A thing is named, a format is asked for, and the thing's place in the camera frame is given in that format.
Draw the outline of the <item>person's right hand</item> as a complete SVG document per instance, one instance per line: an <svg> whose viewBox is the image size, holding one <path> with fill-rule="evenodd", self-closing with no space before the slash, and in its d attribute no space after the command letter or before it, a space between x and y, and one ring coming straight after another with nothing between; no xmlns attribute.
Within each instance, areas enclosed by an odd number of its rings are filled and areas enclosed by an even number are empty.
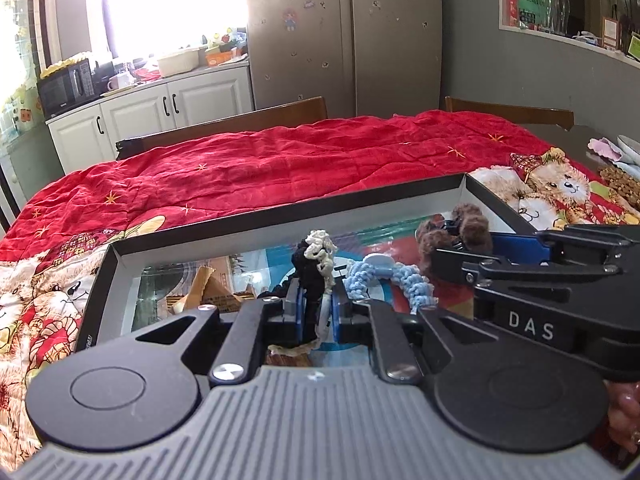
<svg viewBox="0 0 640 480"><path fill-rule="evenodd" d="M605 382L610 398L608 435L631 454L639 451L639 384Z"/></svg>

